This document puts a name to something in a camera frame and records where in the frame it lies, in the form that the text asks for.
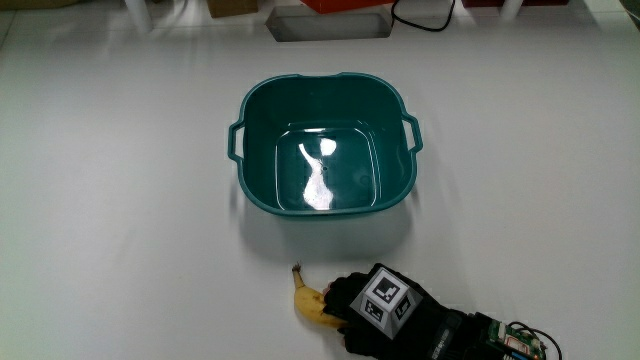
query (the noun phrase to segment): electronic wires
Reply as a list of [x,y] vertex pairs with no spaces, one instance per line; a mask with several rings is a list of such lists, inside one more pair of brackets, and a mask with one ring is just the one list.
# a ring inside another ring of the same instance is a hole
[[520,321],[512,321],[511,323],[509,323],[509,327],[513,327],[513,325],[521,326],[521,328],[519,328],[519,329],[515,329],[514,328],[515,331],[518,331],[518,332],[528,331],[534,338],[536,338],[538,340],[540,340],[540,338],[538,337],[537,334],[540,334],[540,335],[546,337],[547,339],[551,340],[551,342],[553,343],[553,346],[555,346],[556,350],[558,350],[558,359],[562,360],[562,351],[560,350],[560,346],[558,345],[558,343],[549,334],[545,333],[544,331],[531,328],[531,327],[527,326],[526,324],[521,323]]
[[412,23],[410,21],[407,21],[401,17],[399,17],[398,15],[396,15],[396,5],[398,5],[398,2],[400,0],[396,0],[394,1],[393,5],[391,6],[391,17],[393,18],[393,20],[398,20],[399,22],[405,24],[405,25],[409,25],[409,26],[413,26],[414,28],[420,29],[420,30],[424,30],[424,31],[430,31],[430,32],[440,32],[444,29],[447,28],[447,26],[449,26],[449,22],[451,22],[451,16],[453,15],[453,8],[456,5],[456,0],[453,0],[453,2],[451,3],[451,8],[449,9],[449,16],[447,16],[447,21],[444,23],[444,25],[442,25],[439,28],[428,28],[426,26],[422,26],[422,25],[418,25],[415,23]]

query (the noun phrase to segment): white table surface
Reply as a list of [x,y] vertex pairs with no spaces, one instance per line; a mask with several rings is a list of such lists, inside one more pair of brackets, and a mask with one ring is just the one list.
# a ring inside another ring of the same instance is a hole
[[144,0],[125,0],[131,19],[141,33],[147,33],[153,29],[151,14]]
[[[296,261],[318,289],[383,262],[565,359],[632,358],[640,38],[620,14],[519,19],[291,44],[261,25],[10,33],[0,358],[358,359],[295,313]],[[226,157],[243,96],[341,71],[391,82],[420,120],[415,189],[360,219],[258,210]]]

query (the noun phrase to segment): banana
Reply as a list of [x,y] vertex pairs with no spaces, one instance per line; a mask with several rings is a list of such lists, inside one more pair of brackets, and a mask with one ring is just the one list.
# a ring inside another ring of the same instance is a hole
[[296,292],[293,295],[293,303],[298,311],[300,311],[302,316],[316,324],[329,326],[335,329],[346,327],[347,322],[345,320],[333,315],[325,314],[322,311],[326,305],[324,302],[324,295],[304,284],[302,276],[300,276],[300,269],[300,264],[294,265],[291,269],[293,272],[293,282],[296,285]]

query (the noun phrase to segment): black cable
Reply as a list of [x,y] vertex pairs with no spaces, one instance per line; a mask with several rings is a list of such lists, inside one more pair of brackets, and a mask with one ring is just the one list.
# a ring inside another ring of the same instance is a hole
[[523,324],[523,323],[521,323],[519,321],[513,321],[513,322],[511,322],[509,324],[509,326],[511,326],[512,324],[513,325],[520,325],[520,326],[523,327],[523,329],[517,329],[517,331],[527,330],[527,331],[529,331],[531,333],[535,332],[535,333],[538,333],[538,334],[546,337],[547,339],[551,340],[551,342],[553,343],[553,346],[555,346],[556,350],[558,350],[558,360],[562,360],[562,351],[560,350],[560,345],[558,345],[558,343],[549,334],[547,334],[546,332],[544,332],[542,330],[538,330],[538,329],[534,329],[532,327],[528,327],[527,325],[525,325],[525,324]]
[[525,325],[524,323],[521,323],[520,321],[512,321],[512,322],[509,323],[509,327],[513,327],[513,325],[522,326],[522,329],[516,329],[516,330],[517,331],[527,330],[534,338],[540,340],[538,338],[538,335],[536,335],[536,333],[533,332],[533,330],[529,326]]
[[418,28],[420,30],[424,30],[424,31],[431,31],[431,32],[440,32],[444,29],[447,28],[447,26],[449,26],[449,22],[451,21],[451,16],[453,15],[453,8],[456,5],[456,0],[453,0],[453,2],[451,3],[451,8],[449,9],[449,16],[447,16],[447,22],[444,23],[444,25],[442,25],[442,27],[439,28],[428,28],[426,26],[422,26],[422,25],[418,25],[412,22],[409,22],[401,17],[399,17],[398,15],[396,15],[396,5],[398,5],[398,2],[400,0],[396,0],[394,1],[393,5],[391,6],[391,17],[393,18],[393,20],[398,20],[401,23],[405,24],[405,25],[409,25],[409,26],[413,26],[414,28]]
[[464,358],[464,353],[459,350],[449,350],[444,353],[443,360],[462,360]]

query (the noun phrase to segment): red object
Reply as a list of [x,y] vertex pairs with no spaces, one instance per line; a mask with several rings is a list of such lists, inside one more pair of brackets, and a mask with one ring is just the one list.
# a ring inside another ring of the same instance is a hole
[[[462,6],[468,7],[500,7],[504,0],[462,0]],[[557,6],[567,5],[569,0],[524,0],[522,6]]]
[[302,0],[308,7],[320,14],[360,9],[368,6],[391,4],[393,0]]

